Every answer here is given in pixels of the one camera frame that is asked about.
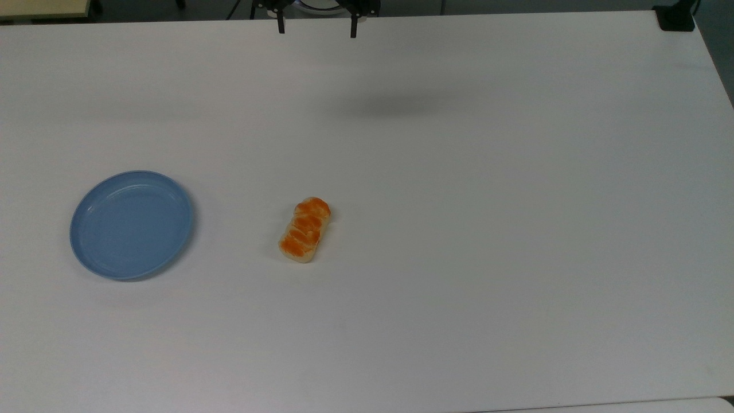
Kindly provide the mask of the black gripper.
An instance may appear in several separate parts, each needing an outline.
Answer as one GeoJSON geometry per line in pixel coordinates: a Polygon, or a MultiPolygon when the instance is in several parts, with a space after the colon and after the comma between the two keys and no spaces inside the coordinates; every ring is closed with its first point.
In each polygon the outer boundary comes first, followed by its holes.
{"type": "Polygon", "coordinates": [[[357,37],[360,18],[378,15],[381,9],[380,1],[253,1],[256,8],[265,9],[270,16],[276,17],[278,31],[285,34],[285,10],[294,5],[312,14],[334,15],[346,11],[350,17],[350,38],[357,37]]]}

